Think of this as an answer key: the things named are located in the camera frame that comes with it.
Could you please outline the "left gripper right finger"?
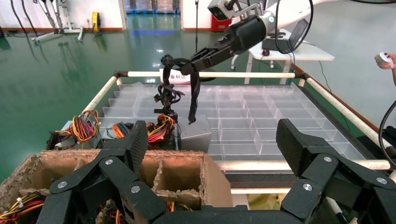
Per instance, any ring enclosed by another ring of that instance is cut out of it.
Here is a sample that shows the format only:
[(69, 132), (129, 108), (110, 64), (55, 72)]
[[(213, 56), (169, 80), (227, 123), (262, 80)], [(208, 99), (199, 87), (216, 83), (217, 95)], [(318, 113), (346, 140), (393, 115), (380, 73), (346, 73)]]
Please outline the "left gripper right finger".
[(325, 198), (350, 208), (360, 224), (396, 221), (396, 184), (385, 174), (340, 155), (326, 140), (298, 131), (289, 119), (277, 124), (276, 143), (298, 180), (281, 209), (308, 224)]

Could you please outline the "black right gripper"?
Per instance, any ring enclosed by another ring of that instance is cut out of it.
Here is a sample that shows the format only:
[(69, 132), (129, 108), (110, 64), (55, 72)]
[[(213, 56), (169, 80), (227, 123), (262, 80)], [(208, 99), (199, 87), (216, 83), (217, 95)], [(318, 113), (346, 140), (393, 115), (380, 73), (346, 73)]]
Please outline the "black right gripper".
[(266, 27), (256, 15), (229, 26), (212, 46), (194, 53), (190, 62), (181, 67), (182, 75), (190, 75), (211, 68), (234, 55), (244, 53), (261, 42), (266, 36)]

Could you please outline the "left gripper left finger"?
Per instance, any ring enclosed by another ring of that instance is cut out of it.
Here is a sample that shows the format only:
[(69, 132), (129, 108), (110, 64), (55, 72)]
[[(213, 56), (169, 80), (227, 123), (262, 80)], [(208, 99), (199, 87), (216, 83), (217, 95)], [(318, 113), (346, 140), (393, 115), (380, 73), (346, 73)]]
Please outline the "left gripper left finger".
[(139, 120), (126, 137), (109, 141), (92, 162), (55, 181), (37, 222), (86, 224), (108, 200), (129, 224), (155, 222), (166, 213), (166, 205), (139, 178), (147, 148), (146, 123)]

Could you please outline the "person hand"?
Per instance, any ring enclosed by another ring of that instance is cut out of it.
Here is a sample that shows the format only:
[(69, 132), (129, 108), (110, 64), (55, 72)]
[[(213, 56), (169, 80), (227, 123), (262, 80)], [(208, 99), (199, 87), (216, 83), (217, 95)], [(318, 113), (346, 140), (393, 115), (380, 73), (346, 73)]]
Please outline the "person hand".
[(375, 56), (375, 62), (381, 69), (393, 69), (396, 64), (396, 55), (380, 52)]

